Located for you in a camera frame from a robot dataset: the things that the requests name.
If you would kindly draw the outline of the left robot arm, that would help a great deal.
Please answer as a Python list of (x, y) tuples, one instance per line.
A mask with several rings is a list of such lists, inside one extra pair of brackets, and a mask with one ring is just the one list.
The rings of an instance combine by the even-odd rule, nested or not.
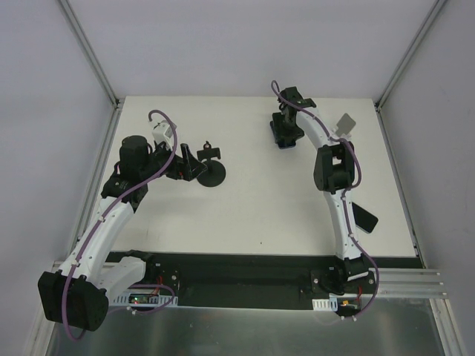
[(103, 323), (110, 302), (128, 287), (152, 287), (157, 271), (144, 254), (131, 253), (111, 270), (102, 267), (121, 230), (148, 193), (148, 183), (165, 176), (192, 181), (207, 169), (187, 144), (170, 148), (166, 141), (150, 145), (143, 136), (122, 140), (119, 161), (101, 192), (96, 216), (76, 247), (55, 272), (46, 271), (38, 281), (47, 320), (95, 331)]

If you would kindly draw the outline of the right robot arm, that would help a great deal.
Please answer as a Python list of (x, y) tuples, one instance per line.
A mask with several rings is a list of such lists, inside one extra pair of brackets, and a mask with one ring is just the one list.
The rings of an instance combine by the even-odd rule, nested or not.
[(351, 199), (351, 191), (361, 184), (361, 166), (353, 145), (328, 128), (311, 98), (305, 99), (296, 87), (281, 90), (275, 80), (271, 89), (279, 102), (279, 111), (269, 123), (275, 144), (280, 149), (293, 148), (306, 136), (316, 149), (313, 179), (327, 201), (336, 247), (335, 267), (318, 278), (318, 285), (330, 294), (343, 295), (369, 274), (358, 243)]

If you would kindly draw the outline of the blue-edged black smartphone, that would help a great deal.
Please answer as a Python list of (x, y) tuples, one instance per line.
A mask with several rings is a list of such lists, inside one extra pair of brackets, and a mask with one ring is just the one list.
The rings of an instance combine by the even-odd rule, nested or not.
[(272, 119), (270, 122), (272, 135), (275, 140), (275, 144), (280, 149), (293, 148), (296, 145), (296, 127), (287, 126), (280, 119)]

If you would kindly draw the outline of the black round-base phone stand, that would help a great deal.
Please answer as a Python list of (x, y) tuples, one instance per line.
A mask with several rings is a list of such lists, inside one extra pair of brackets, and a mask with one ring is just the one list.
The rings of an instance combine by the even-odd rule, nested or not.
[(220, 162), (220, 149), (213, 147), (209, 141), (205, 141), (203, 149), (197, 151), (197, 158), (207, 167), (206, 171), (197, 178), (198, 182), (207, 188), (222, 184), (226, 178), (226, 169)]

